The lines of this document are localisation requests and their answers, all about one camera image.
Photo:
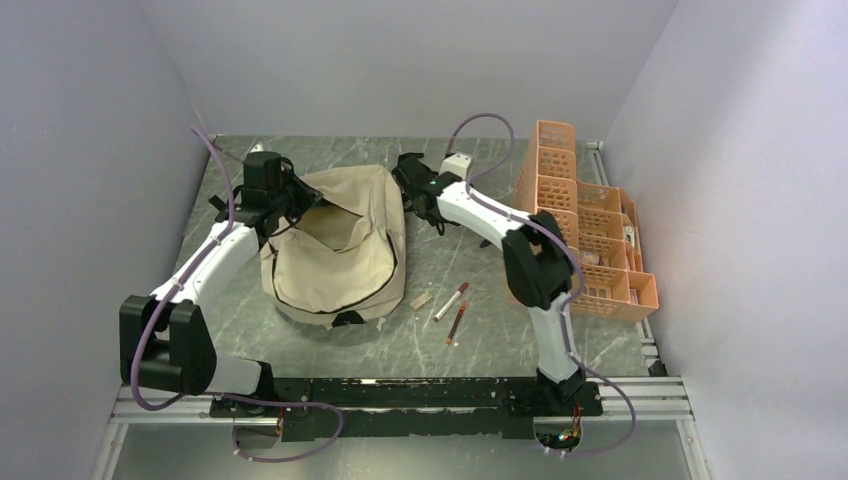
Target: floor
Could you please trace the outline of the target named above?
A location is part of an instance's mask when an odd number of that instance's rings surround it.
[[[341,438],[319,455],[284,465],[251,463],[233,456],[228,442],[230,428],[226,425],[133,425],[124,440],[112,478],[691,478],[680,434],[673,421],[640,421],[638,434],[630,442],[592,458],[563,459],[556,454],[545,455],[533,440],[504,440],[498,435],[451,435]],[[588,450],[609,445],[620,438],[626,428],[626,422],[592,422],[587,426],[580,448]],[[267,457],[290,456],[312,449],[322,441],[277,442],[273,449],[255,453]]]
[[[294,162],[299,175],[332,167],[381,164],[391,169],[402,152],[424,152],[425,162],[438,167],[446,138],[374,137],[254,137],[222,136],[222,147],[239,155],[257,142]],[[509,203],[520,172],[527,141],[517,141],[508,164],[475,186],[484,194]],[[507,141],[459,139],[455,151],[471,154],[481,171],[506,153]],[[578,176],[596,182],[578,146]],[[241,183],[241,166],[225,160],[234,184]],[[223,178],[210,162],[198,192],[179,266],[201,245],[214,221],[207,200],[223,193]],[[462,227],[448,226],[444,237],[435,228],[408,214],[407,283],[404,300],[377,322],[333,330],[291,321],[278,312],[262,290],[259,259],[254,258],[233,278],[211,312],[204,312],[218,351],[270,363],[280,377],[461,377],[534,375],[536,342],[524,307],[509,303],[500,252],[479,247],[480,237]],[[462,282],[472,298],[455,337],[445,345],[450,325],[433,323],[432,315]],[[409,303],[429,291],[430,300],[417,311]],[[646,376],[636,327],[631,323],[574,315],[578,352],[593,369],[609,376]]]

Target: beige bag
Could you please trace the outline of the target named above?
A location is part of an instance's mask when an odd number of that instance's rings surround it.
[[[400,188],[378,165],[332,168],[302,179],[324,200],[294,228],[286,230],[281,220],[262,248],[262,288],[298,322],[330,328],[334,321],[338,326],[387,315],[403,298],[406,279]]]

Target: gray marble table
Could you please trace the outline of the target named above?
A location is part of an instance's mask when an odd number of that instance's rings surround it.
[[[266,150],[290,158],[299,175],[361,164],[391,169],[401,152],[424,152],[425,162],[437,167],[447,145],[446,138],[221,136],[216,141],[239,155],[262,142]],[[508,203],[527,144],[517,141],[510,162],[475,186]],[[459,139],[455,150],[471,154],[474,170],[481,171],[502,158],[506,148],[506,140],[473,138]],[[579,177],[596,182],[584,152],[579,145]],[[234,184],[241,183],[241,164],[226,163]],[[215,162],[209,162],[185,230],[178,268],[208,235],[215,210],[207,200],[223,190],[223,177]],[[500,252],[479,248],[481,238],[462,227],[449,225],[440,237],[412,214],[407,215],[406,229],[405,297],[380,329],[377,322],[328,331],[291,321],[262,290],[256,257],[235,275],[214,309],[204,312],[216,348],[266,361],[280,377],[533,375],[537,351],[530,318],[524,307],[506,299]],[[465,281],[471,285],[471,300],[454,346],[447,346],[450,322],[433,323],[431,318]],[[425,291],[433,300],[413,311],[409,303]],[[575,315],[573,324],[578,351],[587,365],[611,376],[647,375],[633,324],[582,315]]]

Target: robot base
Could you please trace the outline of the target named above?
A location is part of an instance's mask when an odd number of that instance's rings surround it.
[[[498,434],[505,439],[537,438],[533,417],[603,414],[596,383],[584,382],[564,401],[536,377],[471,378],[275,378],[283,401],[312,401],[345,410],[342,437]],[[278,409],[212,403],[214,418],[276,418]],[[328,438],[338,418],[328,410],[292,409],[283,413],[284,442]]]

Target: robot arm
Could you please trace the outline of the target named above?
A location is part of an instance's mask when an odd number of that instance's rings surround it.
[[[437,226],[440,233],[446,222],[464,225],[503,251],[510,290],[528,307],[533,322],[539,348],[539,379],[558,398],[567,398],[585,380],[563,347],[563,335],[571,328],[570,319],[566,313],[564,330],[559,316],[571,288],[572,265],[543,235],[514,219],[529,219],[559,234],[553,217],[545,212],[530,215],[505,206],[500,208],[509,212],[509,218],[499,215],[469,197],[467,185],[456,169],[437,174],[420,162],[422,157],[401,155],[392,171],[404,196],[412,201],[415,214]],[[242,202],[237,204],[233,230],[189,279],[178,285],[180,291],[157,319],[154,332],[169,328],[170,338],[156,338],[154,334],[148,342],[138,378],[142,387],[188,395],[222,392],[277,399],[270,365],[218,354],[203,312],[211,309],[235,272],[278,229],[279,219],[286,217],[289,224],[296,224],[308,208],[320,201],[321,194],[293,174],[287,159],[272,152],[251,153],[244,169],[245,183],[239,189]],[[223,202],[214,200],[220,214],[204,246],[218,243],[218,234],[227,220]],[[180,278],[182,273],[183,270],[173,278]],[[166,282],[148,297],[131,296],[121,307],[121,375],[125,383],[130,381],[130,364],[141,332],[174,282]]]
[[[515,298],[528,308],[536,333],[539,373],[567,396],[572,388],[563,382],[571,378],[576,381],[582,375],[564,347],[563,335],[571,332],[570,315],[565,312],[563,329],[559,313],[571,289],[574,267],[556,245],[516,220],[532,220],[562,239],[555,219],[547,212],[531,215],[511,209],[469,188],[461,176],[467,173],[471,162],[466,155],[454,154],[445,159],[441,173],[427,168],[421,158],[423,155],[418,153],[401,155],[392,170],[410,208],[436,226],[440,234],[444,233],[444,223],[462,225],[503,251],[507,284]],[[474,201],[469,191],[506,215]]]

